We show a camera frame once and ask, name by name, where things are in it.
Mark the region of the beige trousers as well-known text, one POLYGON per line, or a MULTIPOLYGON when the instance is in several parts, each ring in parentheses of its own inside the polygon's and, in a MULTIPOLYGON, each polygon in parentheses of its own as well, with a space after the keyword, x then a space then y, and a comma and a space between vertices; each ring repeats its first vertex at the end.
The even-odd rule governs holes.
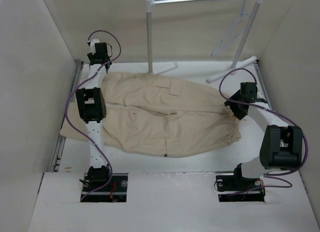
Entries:
POLYGON ((241 139, 239 121, 208 85, 158 74, 110 72, 103 140, 128 153, 185 158, 241 139))

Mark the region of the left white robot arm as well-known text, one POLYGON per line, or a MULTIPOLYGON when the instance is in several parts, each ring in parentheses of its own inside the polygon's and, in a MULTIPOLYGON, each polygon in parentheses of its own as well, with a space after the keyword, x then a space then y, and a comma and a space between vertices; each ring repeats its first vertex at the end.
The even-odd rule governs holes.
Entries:
POLYGON ((98 188, 105 192, 112 187, 112 178, 103 153, 103 120, 107 109, 101 87, 110 67, 106 64, 110 57, 106 42, 95 38, 89 42, 89 47, 88 79, 75 93, 79 116, 85 123, 90 142, 90 166, 82 183, 90 189, 98 188))

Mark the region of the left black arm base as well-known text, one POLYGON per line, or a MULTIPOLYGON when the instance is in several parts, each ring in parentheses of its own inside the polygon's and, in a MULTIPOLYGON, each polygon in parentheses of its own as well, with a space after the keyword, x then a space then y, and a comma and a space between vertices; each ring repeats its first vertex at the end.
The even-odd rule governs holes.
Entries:
POLYGON ((90 167, 82 183, 82 203, 125 203, 127 201, 129 175, 111 173, 106 166, 90 167))

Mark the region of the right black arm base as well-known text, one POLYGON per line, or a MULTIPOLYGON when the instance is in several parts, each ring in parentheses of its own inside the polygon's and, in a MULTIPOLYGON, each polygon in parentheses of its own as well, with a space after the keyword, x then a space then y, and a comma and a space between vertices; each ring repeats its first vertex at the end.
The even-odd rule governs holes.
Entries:
POLYGON ((219 202, 264 202, 266 191, 260 178, 243 178, 233 172, 217 173, 214 187, 219 202))

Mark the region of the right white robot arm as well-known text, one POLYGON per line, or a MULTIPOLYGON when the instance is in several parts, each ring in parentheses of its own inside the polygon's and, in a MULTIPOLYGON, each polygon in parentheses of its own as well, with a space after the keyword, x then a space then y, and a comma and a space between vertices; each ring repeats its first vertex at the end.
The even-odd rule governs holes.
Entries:
POLYGON ((291 171, 302 165, 302 129, 272 111, 267 101, 258 97, 255 82, 242 82, 224 105, 238 120, 251 117, 264 132, 259 156, 234 169, 231 182, 235 190, 257 189, 256 181, 261 176, 272 171, 291 171))

